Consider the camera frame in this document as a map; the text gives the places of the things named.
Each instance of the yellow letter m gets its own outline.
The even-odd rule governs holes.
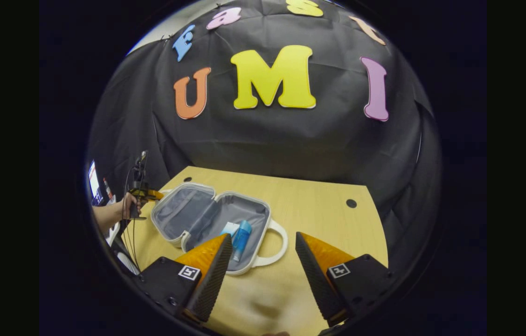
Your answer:
[[[277,99],[280,105],[287,108],[314,108],[316,100],[311,95],[308,83],[310,55],[312,50],[309,47],[287,45],[280,50],[271,68],[254,50],[242,51],[232,56],[230,62],[236,64],[238,81],[238,98],[234,101],[234,107],[245,109],[257,106],[251,83],[263,104],[271,105],[283,81],[284,92]]]

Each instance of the blue letter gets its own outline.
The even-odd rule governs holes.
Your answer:
[[[180,35],[178,40],[174,42],[174,45],[172,45],[172,48],[176,49],[176,52],[178,53],[178,62],[184,57],[184,54],[187,53],[188,49],[190,49],[192,43],[187,43],[188,41],[193,39],[193,33],[190,31],[193,30],[194,25],[188,26],[186,30],[184,30],[184,33]]]

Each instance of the gray case lining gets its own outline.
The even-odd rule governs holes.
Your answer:
[[[154,211],[155,225],[170,239],[178,238],[184,231],[191,234],[186,241],[186,251],[218,236],[227,222],[239,224],[246,220],[252,231],[240,261],[230,260],[229,271],[242,270],[254,257],[259,240],[270,216],[266,204],[243,198],[236,193],[224,193],[217,202],[209,190],[195,185],[178,189],[170,198],[162,200]]]

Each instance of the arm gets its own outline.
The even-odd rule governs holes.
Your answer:
[[[141,213],[141,207],[137,205],[137,199],[130,193],[126,193],[125,198],[120,202],[107,206],[93,206],[93,214],[95,215],[95,221],[97,221],[99,231],[105,234],[122,219],[129,219],[131,206],[136,206],[139,213]]]

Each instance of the open case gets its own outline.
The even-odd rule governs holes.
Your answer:
[[[219,236],[226,223],[246,220],[252,231],[240,261],[230,260],[226,274],[244,274],[252,267],[265,266],[279,260],[288,247],[286,230],[271,219],[266,202],[250,196],[226,191],[215,195],[207,185],[182,183],[154,206],[152,222],[162,236],[184,253]],[[282,248],[272,257],[259,257],[259,247],[267,230],[282,236]]]

